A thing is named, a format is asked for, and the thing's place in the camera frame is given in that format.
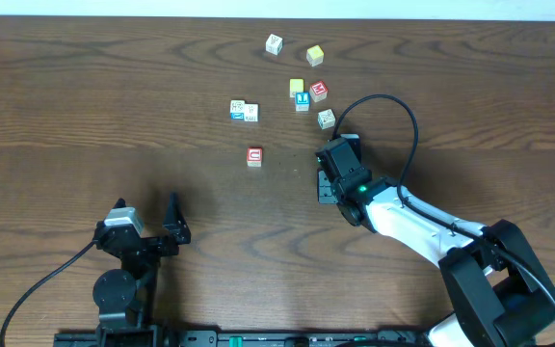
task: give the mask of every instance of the brown tabletop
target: brown tabletop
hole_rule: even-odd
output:
[[[265,52],[270,33],[284,38],[278,56]],[[315,44],[325,61],[312,68]],[[290,78],[322,80],[329,96],[296,113]],[[163,262],[156,318],[434,324],[452,310],[438,269],[316,200],[314,150],[330,137],[317,113],[370,93],[418,117],[411,191],[466,219],[517,223],[555,283],[555,23],[0,17],[0,327],[117,198],[157,235],[170,191],[193,243]],[[259,122],[231,120],[231,99],[258,103]],[[398,105],[363,104],[342,130],[361,136],[377,174],[399,174],[412,133]],[[247,167],[248,147],[264,148],[262,168]],[[117,267],[89,251],[21,307],[8,345],[94,329],[93,283]]]

